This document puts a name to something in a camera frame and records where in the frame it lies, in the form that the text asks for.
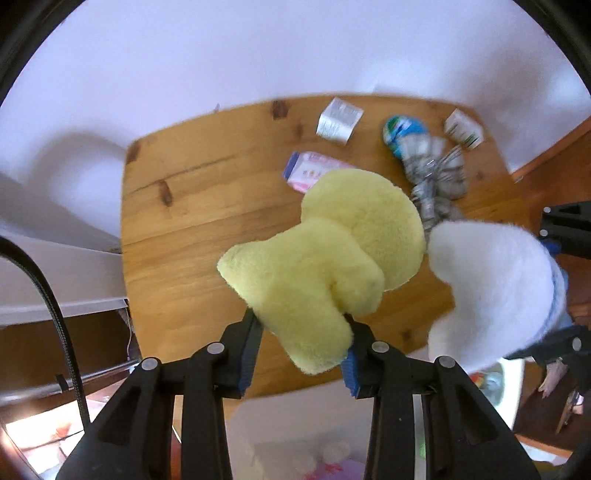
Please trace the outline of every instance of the stuffed animal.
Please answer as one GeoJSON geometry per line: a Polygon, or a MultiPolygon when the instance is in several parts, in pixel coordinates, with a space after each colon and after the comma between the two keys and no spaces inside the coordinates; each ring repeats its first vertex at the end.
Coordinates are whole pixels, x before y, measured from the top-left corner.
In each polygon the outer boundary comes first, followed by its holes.
{"type": "Polygon", "coordinates": [[[366,315],[423,260],[421,219],[389,180],[364,170],[326,173],[306,193],[301,223],[235,245],[217,264],[228,284],[306,374],[343,361],[352,344],[344,313],[366,315]]]}
{"type": "Polygon", "coordinates": [[[473,373],[570,323],[560,267],[519,227],[443,222],[431,232],[428,256],[455,300],[429,332],[432,361],[449,355],[473,373]]]}

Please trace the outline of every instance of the wood grain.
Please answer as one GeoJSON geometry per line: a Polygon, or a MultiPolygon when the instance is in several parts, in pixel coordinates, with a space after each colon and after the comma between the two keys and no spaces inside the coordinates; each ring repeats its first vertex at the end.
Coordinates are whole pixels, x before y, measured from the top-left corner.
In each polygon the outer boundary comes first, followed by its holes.
{"type": "MultiPolygon", "coordinates": [[[[365,110],[346,146],[316,136],[331,96],[276,100],[221,111],[153,133],[130,148],[123,186],[125,282],[144,356],[190,356],[242,317],[245,305],[216,271],[232,245],[267,239],[299,222],[302,195],[281,173],[294,150],[313,150],[391,179],[410,192],[381,131],[393,114],[420,118],[434,135],[456,107],[387,96],[344,96],[365,110]]],[[[478,117],[474,112],[468,114],[478,117]]],[[[470,182],[458,202],[469,218],[528,226],[524,202],[491,136],[465,154],[470,182]]],[[[363,321],[404,352],[423,346],[429,326],[452,307],[449,289],[424,262],[384,295],[363,321]]],[[[265,333],[249,396],[309,387],[340,376],[299,372],[265,333]]]]}

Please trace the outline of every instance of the white plush toy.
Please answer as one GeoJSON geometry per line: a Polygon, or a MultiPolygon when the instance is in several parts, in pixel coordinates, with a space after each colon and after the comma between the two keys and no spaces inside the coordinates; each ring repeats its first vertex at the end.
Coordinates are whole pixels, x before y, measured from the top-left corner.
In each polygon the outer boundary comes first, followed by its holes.
{"type": "Polygon", "coordinates": [[[538,342],[566,308],[560,267],[514,225],[443,222],[431,232],[429,266],[453,290],[455,308],[435,322],[429,357],[456,359],[468,373],[538,342]]]}

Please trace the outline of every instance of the white box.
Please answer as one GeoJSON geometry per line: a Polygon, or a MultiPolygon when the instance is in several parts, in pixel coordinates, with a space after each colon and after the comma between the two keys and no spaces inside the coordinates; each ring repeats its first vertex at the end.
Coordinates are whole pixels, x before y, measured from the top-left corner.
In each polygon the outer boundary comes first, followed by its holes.
{"type": "Polygon", "coordinates": [[[476,148],[484,142],[484,129],[457,108],[445,120],[444,130],[446,135],[466,148],[476,148]]]}
{"type": "Polygon", "coordinates": [[[347,143],[362,115],[363,109],[340,98],[334,98],[320,114],[316,135],[327,140],[347,143]]]}

